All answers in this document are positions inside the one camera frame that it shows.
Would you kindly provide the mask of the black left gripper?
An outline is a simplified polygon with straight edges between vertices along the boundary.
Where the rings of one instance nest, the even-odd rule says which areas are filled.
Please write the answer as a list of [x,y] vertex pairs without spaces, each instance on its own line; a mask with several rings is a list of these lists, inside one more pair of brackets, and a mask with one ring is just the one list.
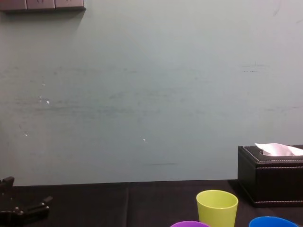
[[38,203],[31,205],[13,204],[13,184],[15,178],[12,176],[3,178],[0,181],[0,226],[1,227],[19,227],[23,224],[30,224],[45,219],[49,215],[50,203],[53,201],[52,196],[42,199]]

